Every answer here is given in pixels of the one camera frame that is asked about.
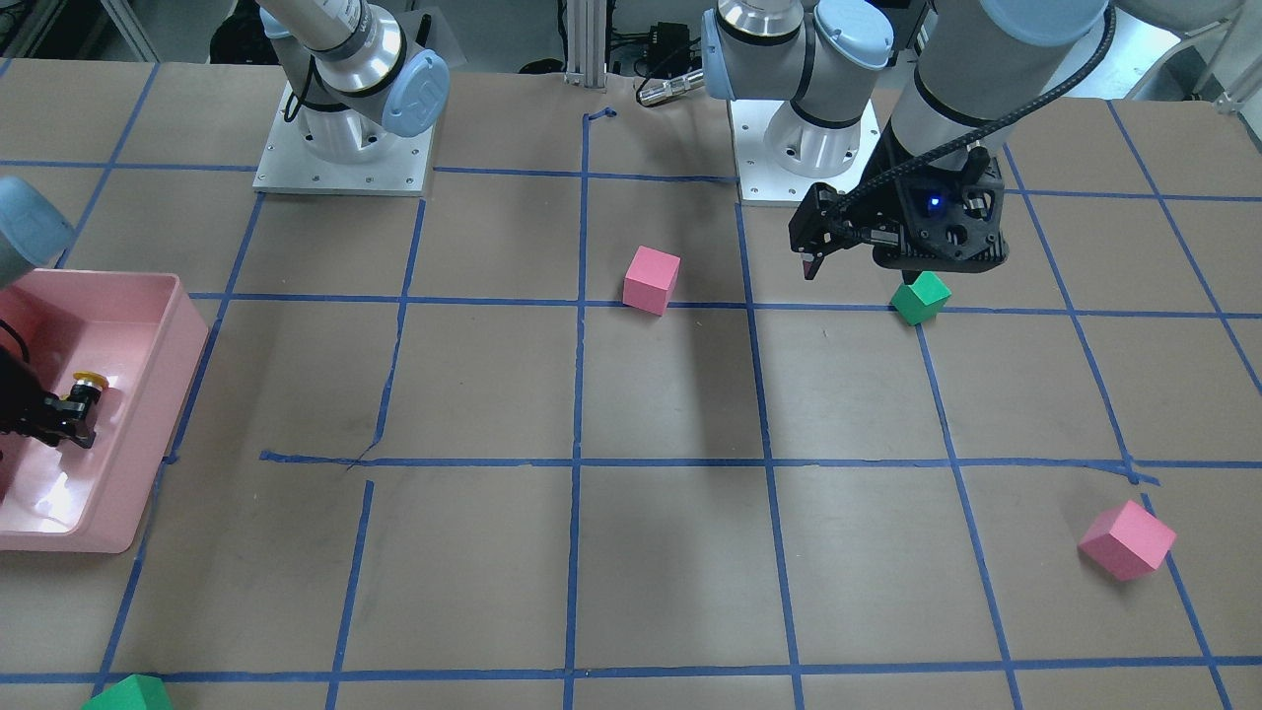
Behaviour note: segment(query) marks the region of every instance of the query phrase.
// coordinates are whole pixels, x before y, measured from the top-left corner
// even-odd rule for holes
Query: green cube
[[[915,282],[902,284],[893,293],[893,305],[909,325],[923,323],[938,314],[950,298],[950,289],[933,271],[923,271]]]
[[[127,676],[101,695],[88,700],[83,710],[172,710],[162,681],[153,676]]]

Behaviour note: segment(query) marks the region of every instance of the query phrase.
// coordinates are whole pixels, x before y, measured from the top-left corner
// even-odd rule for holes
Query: metal base plate
[[[429,175],[434,129],[415,137],[400,137],[369,163],[329,163],[307,149],[298,124],[283,117],[289,84],[280,95],[280,107],[271,121],[268,145],[259,159],[254,188],[285,194],[382,194],[420,197]]]
[[[872,102],[868,101],[863,108],[863,117],[859,119],[862,131],[854,160],[846,172],[829,178],[809,178],[790,173],[769,154],[762,136],[767,132],[771,116],[782,103],[782,101],[728,102],[736,172],[741,177],[741,202],[796,207],[806,194],[806,188],[817,182],[827,182],[838,192],[854,189],[881,135]]]

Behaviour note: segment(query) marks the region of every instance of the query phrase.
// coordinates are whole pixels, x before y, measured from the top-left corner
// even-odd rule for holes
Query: table surface
[[[1235,119],[1026,119],[1011,261],[912,328],[859,250],[803,281],[718,101],[458,74],[424,201],[264,197],[283,83],[0,63],[64,265],[179,274],[212,328],[133,550],[0,554],[0,706],[1262,707]],[[661,318],[618,303],[640,243],[683,257]],[[1119,584],[1075,546],[1127,499],[1179,540]]]

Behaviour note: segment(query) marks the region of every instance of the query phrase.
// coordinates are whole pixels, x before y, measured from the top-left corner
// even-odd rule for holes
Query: white chair
[[[1128,15],[1171,32],[1180,38],[1180,42],[1162,54],[1140,78],[1135,88],[1126,95],[1127,98],[1135,98],[1171,57],[1209,37],[1225,32],[1223,42],[1214,50],[1214,55],[1209,58],[1205,71],[1201,72],[1191,90],[1193,93],[1200,92],[1214,73],[1223,47],[1230,42],[1237,26],[1235,20],[1239,19],[1241,10],[1244,8],[1244,0],[1116,0],[1116,3],[1118,9]]]

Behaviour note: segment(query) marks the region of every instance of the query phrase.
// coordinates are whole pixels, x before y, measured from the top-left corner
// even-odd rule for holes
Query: pink plastic container
[[[0,436],[0,550],[122,552],[179,419],[206,323],[175,275],[44,269],[0,290],[0,317],[27,338],[48,392],[68,393],[76,371],[110,381],[92,449]],[[11,347],[8,337],[0,332]]]

